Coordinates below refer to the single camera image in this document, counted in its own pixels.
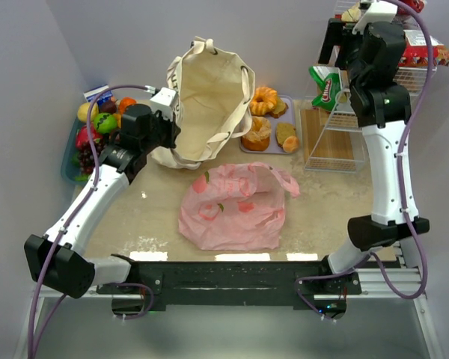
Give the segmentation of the green white chips bag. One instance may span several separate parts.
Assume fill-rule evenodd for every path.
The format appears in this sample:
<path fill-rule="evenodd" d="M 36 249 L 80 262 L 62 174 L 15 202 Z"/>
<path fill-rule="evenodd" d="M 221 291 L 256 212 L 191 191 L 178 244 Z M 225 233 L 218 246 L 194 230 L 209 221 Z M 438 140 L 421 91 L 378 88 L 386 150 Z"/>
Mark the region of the green white chips bag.
<path fill-rule="evenodd" d="M 311 101 L 312 106 L 328 112 L 333 111 L 337 102 L 336 96 L 341 90 L 338 68 L 315 65 L 309 67 L 308 72 L 320 89 L 320 94 Z"/>

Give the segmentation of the large red cookie bag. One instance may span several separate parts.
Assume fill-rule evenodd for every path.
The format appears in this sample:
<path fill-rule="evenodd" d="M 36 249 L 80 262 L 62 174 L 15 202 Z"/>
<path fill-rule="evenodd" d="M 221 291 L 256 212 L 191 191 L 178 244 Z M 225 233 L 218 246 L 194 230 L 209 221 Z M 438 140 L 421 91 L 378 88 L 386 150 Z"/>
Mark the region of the large red cookie bag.
<path fill-rule="evenodd" d="M 427 43 L 421 30 L 404 30 L 406 49 L 401 56 L 400 67 L 426 67 L 428 65 Z M 432 58 L 435 66 L 449 65 L 449 49 L 440 41 L 430 36 Z"/>

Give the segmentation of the cream canvas tote bag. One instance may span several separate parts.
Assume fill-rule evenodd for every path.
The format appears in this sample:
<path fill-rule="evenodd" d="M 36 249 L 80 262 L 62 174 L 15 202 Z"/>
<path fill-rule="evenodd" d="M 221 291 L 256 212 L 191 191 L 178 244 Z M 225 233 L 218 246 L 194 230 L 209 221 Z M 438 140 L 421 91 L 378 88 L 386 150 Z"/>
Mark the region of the cream canvas tote bag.
<path fill-rule="evenodd" d="M 195 37 L 190 49 L 168 67 L 167 83 L 177 92 L 172 110 L 180 134 L 173 150 L 159 147 L 151 153 L 158 164 L 195 170 L 251 128 L 255 73 L 238 54 L 216 47 L 212 39 Z"/>

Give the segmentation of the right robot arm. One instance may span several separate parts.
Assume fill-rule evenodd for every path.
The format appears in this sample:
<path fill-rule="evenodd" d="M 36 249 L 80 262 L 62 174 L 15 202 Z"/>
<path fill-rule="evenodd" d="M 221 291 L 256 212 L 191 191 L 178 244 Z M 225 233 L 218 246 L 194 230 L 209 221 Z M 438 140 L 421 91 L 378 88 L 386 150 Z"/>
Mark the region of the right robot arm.
<path fill-rule="evenodd" d="M 335 65 L 348 75 L 350 105 L 367 145 L 373 183 L 372 212 L 349 219 L 347 242 L 327 257 L 330 272 L 341 274 L 376 249 L 427 233 L 430 223 L 420 216 L 412 193 L 407 145 L 410 95 L 394 80 L 406 48 L 404 30 L 374 22 L 354 33 L 352 23 L 331 18 L 321 64 L 329 62 L 335 47 L 339 48 Z"/>

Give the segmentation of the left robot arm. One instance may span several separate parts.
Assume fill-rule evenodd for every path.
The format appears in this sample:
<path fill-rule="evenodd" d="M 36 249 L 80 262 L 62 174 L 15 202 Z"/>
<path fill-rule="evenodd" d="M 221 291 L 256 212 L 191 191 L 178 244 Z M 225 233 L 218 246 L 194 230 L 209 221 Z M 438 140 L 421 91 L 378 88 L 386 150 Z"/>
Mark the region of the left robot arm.
<path fill-rule="evenodd" d="M 147 164 L 147 156 L 158 147 L 174 148 L 179 132 L 171 103 L 152 99 L 149 105 L 128 107 L 118 142 L 102 151 L 99 168 L 79 196 L 44 235 L 25 241 L 28 267 L 38 287 L 80 298 L 92 286 L 126 281 L 131 260 L 117 255 L 92 260 L 83 254 L 113 201 Z"/>

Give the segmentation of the lavender food tray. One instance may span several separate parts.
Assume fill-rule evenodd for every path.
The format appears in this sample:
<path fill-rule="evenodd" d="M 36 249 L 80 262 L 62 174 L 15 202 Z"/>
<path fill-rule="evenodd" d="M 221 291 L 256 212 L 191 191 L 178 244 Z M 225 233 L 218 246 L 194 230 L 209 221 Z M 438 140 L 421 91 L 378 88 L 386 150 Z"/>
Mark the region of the lavender food tray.
<path fill-rule="evenodd" d="M 241 151 L 252 154 L 275 154 L 290 155 L 297 152 L 302 144 L 296 129 L 296 117 L 293 99 L 286 95 L 280 95 L 280 100 L 287 105 L 287 110 L 278 118 L 267 114 L 265 118 L 270 122 L 271 135 L 269 136 L 269 146 L 262 151 L 255 151 L 246 148 L 242 142 L 239 143 Z"/>

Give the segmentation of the pink plastic grocery bag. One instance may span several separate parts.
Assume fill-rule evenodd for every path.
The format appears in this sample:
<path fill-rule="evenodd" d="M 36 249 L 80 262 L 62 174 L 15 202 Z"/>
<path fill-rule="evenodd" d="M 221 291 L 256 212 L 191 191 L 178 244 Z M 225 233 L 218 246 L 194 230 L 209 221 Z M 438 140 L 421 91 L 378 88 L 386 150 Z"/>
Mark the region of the pink plastic grocery bag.
<path fill-rule="evenodd" d="M 178 229 L 205 251 L 276 249 L 286 219 L 286 193 L 298 197 L 299 184 L 274 165 L 220 165 L 187 189 Z"/>

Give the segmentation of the orange fruit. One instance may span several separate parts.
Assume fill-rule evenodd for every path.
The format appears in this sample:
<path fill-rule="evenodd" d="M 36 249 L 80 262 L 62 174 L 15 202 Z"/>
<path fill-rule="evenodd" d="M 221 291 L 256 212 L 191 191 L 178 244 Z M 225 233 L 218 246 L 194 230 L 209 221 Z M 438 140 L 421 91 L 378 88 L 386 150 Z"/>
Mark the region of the orange fruit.
<path fill-rule="evenodd" d="M 126 109 L 128 107 L 130 107 L 131 105 L 136 105 L 136 104 L 137 104 L 137 101 L 133 98 L 125 97 L 125 98 L 121 99 L 120 102 L 118 103 L 118 107 L 117 107 L 118 114 L 120 116 L 122 116 L 126 112 Z"/>

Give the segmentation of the green fruit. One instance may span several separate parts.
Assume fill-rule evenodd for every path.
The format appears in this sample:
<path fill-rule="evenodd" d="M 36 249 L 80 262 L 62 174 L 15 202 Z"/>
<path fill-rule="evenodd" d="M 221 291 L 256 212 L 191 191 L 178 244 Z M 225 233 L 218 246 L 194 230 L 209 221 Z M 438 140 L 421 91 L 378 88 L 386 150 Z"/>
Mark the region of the green fruit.
<path fill-rule="evenodd" d="M 95 130 L 101 135 L 110 134 L 118 128 L 117 119 L 113 114 L 99 113 L 93 119 Z"/>

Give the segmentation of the dark plum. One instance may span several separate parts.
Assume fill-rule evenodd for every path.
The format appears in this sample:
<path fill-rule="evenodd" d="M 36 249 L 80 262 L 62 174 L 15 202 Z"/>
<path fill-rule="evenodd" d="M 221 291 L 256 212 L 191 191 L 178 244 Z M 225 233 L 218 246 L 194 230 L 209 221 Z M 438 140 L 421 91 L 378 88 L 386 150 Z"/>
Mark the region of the dark plum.
<path fill-rule="evenodd" d="M 106 102 L 103 102 L 99 106 L 99 113 L 108 113 L 108 114 L 114 114 L 117 112 L 117 105 L 115 101 L 108 100 Z"/>

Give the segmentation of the pink dragon fruit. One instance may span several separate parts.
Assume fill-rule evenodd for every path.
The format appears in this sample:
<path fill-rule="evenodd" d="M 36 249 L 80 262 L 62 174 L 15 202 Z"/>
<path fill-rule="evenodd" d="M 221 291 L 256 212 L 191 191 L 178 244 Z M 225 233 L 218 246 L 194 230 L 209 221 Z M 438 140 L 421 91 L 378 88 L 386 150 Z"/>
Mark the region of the pink dragon fruit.
<path fill-rule="evenodd" d="M 103 139 L 102 135 L 98 133 L 93 126 L 91 127 L 91 139 L 95 144 L 98 144 Z M 83 126 L 76 134 L 76 149 L 83 152 L 90 148 L 90 142 L 91 140 L 88 137 L 87 126 Z"/>

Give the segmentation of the blue white carton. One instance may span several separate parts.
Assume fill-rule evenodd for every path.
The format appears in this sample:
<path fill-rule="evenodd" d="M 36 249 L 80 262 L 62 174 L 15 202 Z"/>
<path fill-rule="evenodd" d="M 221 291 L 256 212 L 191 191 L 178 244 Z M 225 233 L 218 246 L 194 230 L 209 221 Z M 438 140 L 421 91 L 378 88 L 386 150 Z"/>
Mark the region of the blue white carton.
<path fill-rule="evenodd" d="M 84 92 L 83 95 L 87 102 L 91 102 L 99 93 L 100 97 L 97 99 L 97 105 L 102 105 L 104 102 L 111 100 L 114 96 L 108 85 L 93 88 L 87 92 Z"/>

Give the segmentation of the yellow lemon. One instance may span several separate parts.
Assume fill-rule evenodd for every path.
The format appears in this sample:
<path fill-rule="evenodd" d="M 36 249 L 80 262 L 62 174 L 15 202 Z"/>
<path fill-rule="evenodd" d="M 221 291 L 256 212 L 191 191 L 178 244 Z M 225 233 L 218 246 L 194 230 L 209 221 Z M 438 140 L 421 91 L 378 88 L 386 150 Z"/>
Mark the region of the yellow lemon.
<path fill-rule="evenodd" d="M 89 102 L 83 103 L 79 106 L 77 111 L 77 118 L 79 121 L 86 123 L 88 118 L 88 110 L 90 108 L 91 104 Z M 99 114 L 99 108 L 97 104 L 94 104 L 94 106 L 91 109 L 90 119 L 93 120 L 97 115 Z"/>

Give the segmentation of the sugared bundt cake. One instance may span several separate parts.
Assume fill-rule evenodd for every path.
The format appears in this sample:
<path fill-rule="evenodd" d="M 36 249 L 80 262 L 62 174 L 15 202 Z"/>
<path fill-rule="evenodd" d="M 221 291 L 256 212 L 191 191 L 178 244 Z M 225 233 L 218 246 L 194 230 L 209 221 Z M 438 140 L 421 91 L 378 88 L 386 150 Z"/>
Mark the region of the sugared bundt cake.
<path fill-rule="evenodd" d="M 250 130 L 241 137 L 241 144 L 250 151 L 263 152 L 270 143 L 272 127 L 265 117 L 252 117 Z"/>

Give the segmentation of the cake slice behind bundt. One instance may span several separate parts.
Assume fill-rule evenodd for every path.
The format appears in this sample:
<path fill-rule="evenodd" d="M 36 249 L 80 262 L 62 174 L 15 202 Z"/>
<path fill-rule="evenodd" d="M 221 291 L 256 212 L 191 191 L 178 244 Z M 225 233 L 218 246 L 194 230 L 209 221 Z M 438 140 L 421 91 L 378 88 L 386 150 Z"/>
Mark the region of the cake slice behind bundt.
<path fill-rule="evenodd" d="M 288 108 L 288 104 L 286 104 L 286 102 L 279 97 L 275 109 L 269 112 L 269 116 L 277 119 L 284 115 L 287 112 Z"/>

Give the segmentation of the orange bundt cake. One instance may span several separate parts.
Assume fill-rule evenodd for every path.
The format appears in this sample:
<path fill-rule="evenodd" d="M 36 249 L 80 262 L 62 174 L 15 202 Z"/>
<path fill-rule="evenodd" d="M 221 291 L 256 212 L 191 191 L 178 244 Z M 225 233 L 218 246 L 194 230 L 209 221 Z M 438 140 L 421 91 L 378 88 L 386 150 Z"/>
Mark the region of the orange bundt cake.
<path fill-rule="evenodd" d="M 264 116 L 278 105 L 278 92 L 266 86 L 255 89 L 249 108 L 253 116 Z"/>

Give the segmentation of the teal fruit bin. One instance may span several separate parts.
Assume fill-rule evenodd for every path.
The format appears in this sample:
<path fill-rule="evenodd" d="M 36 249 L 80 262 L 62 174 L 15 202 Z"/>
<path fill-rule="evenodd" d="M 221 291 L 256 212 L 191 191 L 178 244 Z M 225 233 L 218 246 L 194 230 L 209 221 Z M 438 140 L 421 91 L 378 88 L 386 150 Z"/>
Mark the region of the teal fruit bin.
<path fill-rule="evenodd" d="M 61 163 L 61 177 L 65 182 L 72 185 L 85 184 L 85 181 L 81 177 L 79 167 L 73 164 L 73 158 L 78 153 L 76 149 L 76 135 L 83 126 L 84 123 L 77 118 L 73 121 Z"/>

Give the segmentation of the brown bread slice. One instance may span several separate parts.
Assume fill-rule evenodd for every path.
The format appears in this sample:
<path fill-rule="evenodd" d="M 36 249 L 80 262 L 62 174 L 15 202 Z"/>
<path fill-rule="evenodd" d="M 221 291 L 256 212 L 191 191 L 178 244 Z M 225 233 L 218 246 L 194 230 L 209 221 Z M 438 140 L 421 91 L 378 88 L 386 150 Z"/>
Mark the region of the brown bread slice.
<path fill-rule="evenodd" d="M 275 137 L 279 147 L 282 147 L 286 138 L 293 135 L 296 135 L 296 129 L 292 123 L 278 122 L 275 129 Z"/>

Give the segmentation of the small round bun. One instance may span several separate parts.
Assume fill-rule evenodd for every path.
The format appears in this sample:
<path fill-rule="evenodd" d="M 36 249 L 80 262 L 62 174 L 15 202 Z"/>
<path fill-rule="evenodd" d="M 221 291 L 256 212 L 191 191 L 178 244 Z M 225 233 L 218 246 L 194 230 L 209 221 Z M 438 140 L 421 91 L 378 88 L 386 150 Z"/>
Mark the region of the small round bun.
<path fill-rule="evenodd" d="M 299 145 L 299 139 L 293 135 L 284 140 L 282 149 L 285 153 L 294 153 L 299 149 Z"/>

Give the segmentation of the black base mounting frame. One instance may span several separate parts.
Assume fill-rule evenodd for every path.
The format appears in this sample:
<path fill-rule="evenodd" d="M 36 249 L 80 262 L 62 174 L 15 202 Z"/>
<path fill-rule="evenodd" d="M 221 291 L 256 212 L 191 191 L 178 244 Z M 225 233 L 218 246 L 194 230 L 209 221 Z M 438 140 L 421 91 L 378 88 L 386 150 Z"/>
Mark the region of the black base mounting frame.
<path fill-rule="evenodd" d="M 323 261 L 134 262 L 124 283 L 104 284 L 117 313 L 138 312 L 139 300 L 155 311 L 172 305 L 292 307 L 340 318 L 346 300 L 361 294 L 354 271 L 332 274 Z M 130 304 L 120 304 L 135 296 Z"/>

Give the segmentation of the aluminium table frame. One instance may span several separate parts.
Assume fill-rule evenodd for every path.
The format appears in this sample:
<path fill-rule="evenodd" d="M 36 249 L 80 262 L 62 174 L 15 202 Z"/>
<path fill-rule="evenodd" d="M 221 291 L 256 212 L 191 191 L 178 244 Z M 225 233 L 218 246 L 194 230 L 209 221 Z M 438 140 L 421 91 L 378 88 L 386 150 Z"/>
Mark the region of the aluminium table frame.
<path fill-rule="evenodd" d="M 131 260 L 132 264 L 134 262 L 172 262 L 166 258 L 163 253 L 155 252 L 153 253 L 150 260 L 134 260 L 129 257 L 117 255 L 121 258 L 126 258 Z M 265 260 L 260 254 L 237 254 L 230 255 L 225 257 L 220 261 L 213 262 L 251 262 L 251 261 L 269 261 Z M 285 261 L 323 261 L 325 264 L 327 263 L 327 258 L 321 260 L 303 260 L 296 259 L 293 257 L 289 257 Z M 425 288 L 427 285 L 427 269 L 425 267 L 418 267 L 413 269 L 408 269 L 403 266 L 401 262 L 383 262 L 378 258 L 375 254 L 368 254 L 367 257 L 357 265 L 356 268 L 349 270 L 348 272 L 354 271 L 358 274 L 360 283 L 361 283 L 361 294 L 359 295 L 351 295 L 349 298 L 353 296 L 363 296 L 366 294 L 371 295 L 395 295 L 400 298 L 415 300 L 420 298 L 425 293 Z M 86 295 L 100 295 L 97 291 L 98 286 L 92 286 L 88 289 L 88 291 L 82 296 Z M 49 289 L 55 292 L 60 300 L 64 300 L 66 298 L 71 298 L 68 295 L 62 294 L 54 289 L 51 289 L 47 286 L 38 287 L 36 283 L 35 291 L 32 296 L 31 301 L 31 313 L 29 314 L 29 327 L 27 334 L 27 342 L 26 342 L 26 353 L 25 356 L 27 358 L 33 358 L 36 355 L 37 348 L 40 342 L 40 337 L 43 334 L 43 329 L 37 327 L 37 308 L 40 300 L 40 296 L 44 289 Z M 126 314 L 127 319 L 134 319 L 143 316 L 144 314 L 152 311 L 151 309 L 147 309 L 143 305 L 143 301 L 138 301 L 138 312 L 134 314 Z M 330 318 L 329 316 L 318 314 L 321 319 L 334 321 L 335 319 Z"/>

